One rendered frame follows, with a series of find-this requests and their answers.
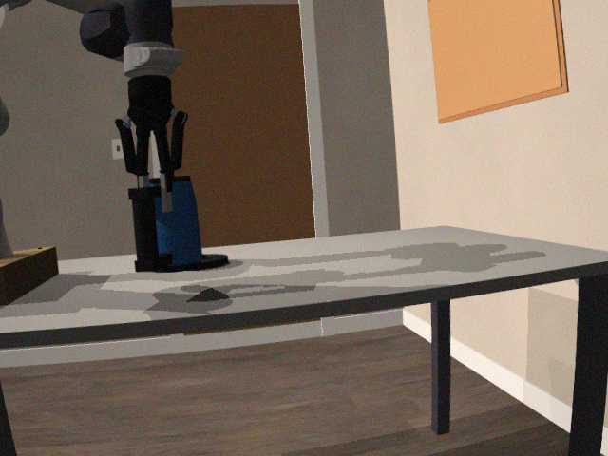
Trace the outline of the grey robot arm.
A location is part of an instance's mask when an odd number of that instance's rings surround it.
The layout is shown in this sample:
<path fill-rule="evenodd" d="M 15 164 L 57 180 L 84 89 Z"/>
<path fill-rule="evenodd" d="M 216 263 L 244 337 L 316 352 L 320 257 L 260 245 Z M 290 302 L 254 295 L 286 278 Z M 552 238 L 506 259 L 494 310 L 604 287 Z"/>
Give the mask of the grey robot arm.
<path fill-rule="evenodd" d="M 184 62 L 183 50 L 173 49 L 171 0 L 46 1 L 83 14 L 82 45 L 87 51 L 123 62 L 126 77 L 167 77 Z M 0 198 L 0 258 L 12 255 Z"/>

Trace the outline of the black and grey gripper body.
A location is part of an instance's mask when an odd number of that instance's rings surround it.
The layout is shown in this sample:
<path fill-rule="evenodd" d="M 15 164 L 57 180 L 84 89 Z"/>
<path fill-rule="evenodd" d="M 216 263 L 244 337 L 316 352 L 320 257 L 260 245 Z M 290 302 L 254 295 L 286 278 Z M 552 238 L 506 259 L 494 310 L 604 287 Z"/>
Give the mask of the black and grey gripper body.
<path fill-rule="evenodd" d="M 128 100 L 127 115 L 134 125 L 137 124 L 136 113 L 140 110 L 144 112 L 143 131 L 152 131 L 150 110 L 157 109 L 160 127 L 164 129 L 174 108 L 171 102 L 171 80 L 160 75 L 134 77 L 128 81 Z"/>

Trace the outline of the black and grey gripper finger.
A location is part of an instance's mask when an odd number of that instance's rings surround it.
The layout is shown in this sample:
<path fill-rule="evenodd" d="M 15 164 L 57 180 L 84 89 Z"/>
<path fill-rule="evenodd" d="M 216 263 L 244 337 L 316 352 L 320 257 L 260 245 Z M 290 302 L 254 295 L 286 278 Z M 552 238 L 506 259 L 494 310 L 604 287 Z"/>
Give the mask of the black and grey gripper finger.
<path fill-rule="evenodd" d="M 137 154 L 133 142 L 131 120 L 126 114 L 121 119 L 116 119 L 122 141 L 123 156 L 126 171 L 135 174 L 138 178 L 139 187 L 150 187 L 148 173 L 148 148 L 150 132 L 143 132 L 144 112 L 137 111 L 136 113 L 136 135 L 137 135 Z"/>
<path fill-rule="evenodd" d="M 183 146 L 183 131 L 187 121 L 188 114 L 172 108 L 172 141 L 171 141 L 171 156 L 169 153 L 167 141 L 167 128 L 160 127 L 159 115 L 157 109 L 150 110 L 150 119 L 152 122 L 153 133 L 156 138 L 160 162 L 160 179 L 161 179 L 161 204 L 162 212 L 172 212 L 172 173 L 181 168 L 182 162 L 182 146 Z"/>

